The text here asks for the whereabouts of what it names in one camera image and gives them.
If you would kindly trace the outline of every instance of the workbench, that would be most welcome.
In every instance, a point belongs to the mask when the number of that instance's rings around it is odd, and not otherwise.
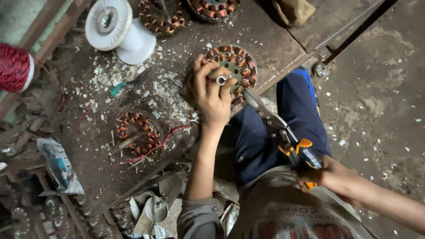
[[[369,14],[381,1],[310,0],[317,8],[316,12],[304,27],[289,31],[268,15],[271,10],[264,10],[263,4],[260,6],[254,0],[242,1],[237,14],[223,23],[202,23],[192,17],[180,33],[157,40],[156,51],[143,65],[145,68],[155,67],[156,72],[152,79],[143,83],[139,99],[123,108],[118,105],[131,87],[125,88],[121,95],[111,97],[113,86],[108,86],[105,91],[103,83],[113,81],[119,71],[124,81],[133,80],[142,66],[124,66],[113,51],[95,51],[86,44],[60,74],[68,95],[57,120],[62,125],[60,142],[88,199],[97,211],[104,211],[126,191],[146,182],[169,162],[179,158],[196,141],[200,126],[191,121],[196,109],[188,90],[188,76],[196,57],[208,51],[208,43],[213,48],[238,45],[246,49],[257,63],[259,76],[255,91],[261,94],[356,19]],[[92,78],[99,66],[102,71],[110,70],[114,76],[95,85]],[[153,88],[153,81],[160,90]],[[96,103],[96,112],[91,110],[80,120],[85,114],[83,110],[87,112],[86,103],[90,100]],[[161,158],[149,158],[139,164],[137,170],[127,169],[129,165],[117,165],[125,162],[130,154],[124,153],[123,158],[115,155],[113,162],[107,157],[108,147],[112,147],[111,131],[116,135],[117,119],[136,109],[159,113],[161,117],[157,120],[162,127],[167,124],[171,127],[191,125],[170,138]]]

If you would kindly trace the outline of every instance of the dirty floor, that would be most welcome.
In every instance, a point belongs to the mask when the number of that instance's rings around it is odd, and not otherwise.
[[[365,178],[425,202],[425,2],[399,1],[339,57],[329,77],[312,80],[332,156]],[[276,86],[261,96],[275,102]],[[217,155],[215,187],[238,195],[223,149]],[[372,211],[359,211],[380,238],[425,238]]]

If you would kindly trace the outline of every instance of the navy blue pants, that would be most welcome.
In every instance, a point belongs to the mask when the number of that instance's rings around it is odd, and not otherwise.
[[[314,86],[307,70],[298,67],[277,85],[278,114],[295,136],[313,142],[318,155],[331,155],[325,128],[317,112]],[[236,129],[236,184],[243,186],[267,170],[289,165],[289,158],[279,151],[254,108],[247,106],[231,120]]]

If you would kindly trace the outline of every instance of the hand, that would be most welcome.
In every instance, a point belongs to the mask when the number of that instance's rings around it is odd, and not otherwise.
[[[230,106],[232,104],[230,89],[236,84],[237,80],[235,78],[228,79],[224,86],[220,87],[215,79],[218,76],[230,75],[230,71],[224,67],[219,68],[217,63],[211,62],[201,67],[203,58],[202,54],[199,55],[194,67],[195,95],[204,117],[202,128],[222,129],[230,117]],[[211,80],[207,86],[206,77],[212,70],[216,71],[210,76]]]
[[[305,191],[305,182],[315,182],[318,185],[326,187],[335,193],[350,197],[355,187],[358,187],[356,182],[365,180],[355,171],[347,169],[333,158],[324,155],[321,157],[323,168],[308,172],[306,175],[299,177],[298,184],[301,190]]]

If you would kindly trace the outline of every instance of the left hand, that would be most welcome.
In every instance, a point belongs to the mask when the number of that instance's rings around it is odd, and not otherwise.
[[[201,54],[195,61],[195,91],[199,108],[204,117],[203,128],[224,128],[230,117],[230,106],[232,97],[230,89],[237,83],[235,78],[228,79],[224,86],[220,87],[215,80],[206,83],[206,77],[210,71],[217,69],[210,78],[215,79],[218,76],[230,75],[226,68],[219,68],[217,63],[207,63],[201,67],[204,56]]]

